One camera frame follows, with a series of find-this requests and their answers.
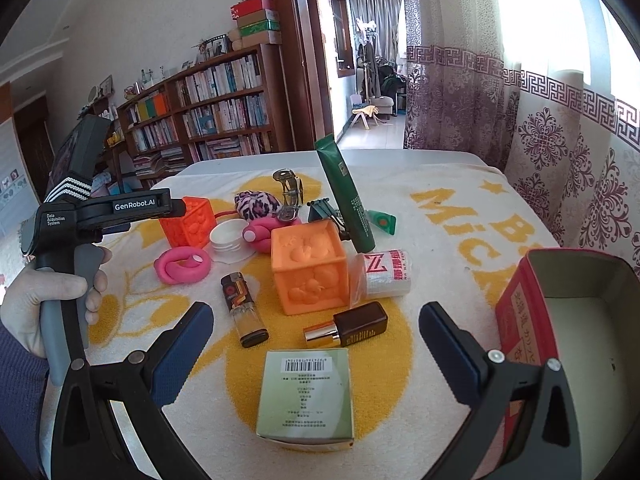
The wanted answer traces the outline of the blue sleeve forearm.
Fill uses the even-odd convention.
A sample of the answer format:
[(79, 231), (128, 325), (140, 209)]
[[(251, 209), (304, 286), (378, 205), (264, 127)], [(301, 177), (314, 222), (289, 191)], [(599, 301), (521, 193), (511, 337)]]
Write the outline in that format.
[(1, 430), (30, 474), (43, 473), (39, 430), (49, 364), (1, 326)]

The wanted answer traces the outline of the left gloved hand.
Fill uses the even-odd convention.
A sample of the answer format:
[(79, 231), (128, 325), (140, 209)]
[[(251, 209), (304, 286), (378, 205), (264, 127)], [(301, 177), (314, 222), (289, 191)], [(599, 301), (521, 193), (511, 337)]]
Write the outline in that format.
[(49, 300), (85, 298), (85, 319), (89, 325), (99, 321), (102, 295), (107, 290), (107, 275), (97, 270), (89, 285), (81, 276), (36, 270), (25, 266), (6, 290), (1, 306), (1, 322), (8, 332), (30, 353), (46, 357), (40, 333), (40, 307)]

